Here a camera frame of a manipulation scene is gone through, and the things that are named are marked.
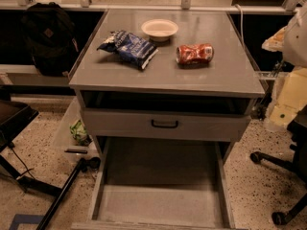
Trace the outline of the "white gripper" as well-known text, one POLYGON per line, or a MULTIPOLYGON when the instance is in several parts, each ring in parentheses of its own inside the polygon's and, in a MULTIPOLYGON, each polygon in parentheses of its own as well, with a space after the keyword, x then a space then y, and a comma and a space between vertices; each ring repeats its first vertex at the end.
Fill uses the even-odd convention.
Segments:
POLYGON ((276 132, 286 128, 307 104, 307 4, 297 11, 286 28, 266 39, 262 48, 270 52, 283 50, 285 61, 300 66, 290 73, 280 72, 274 82, 264 127, 276 132))

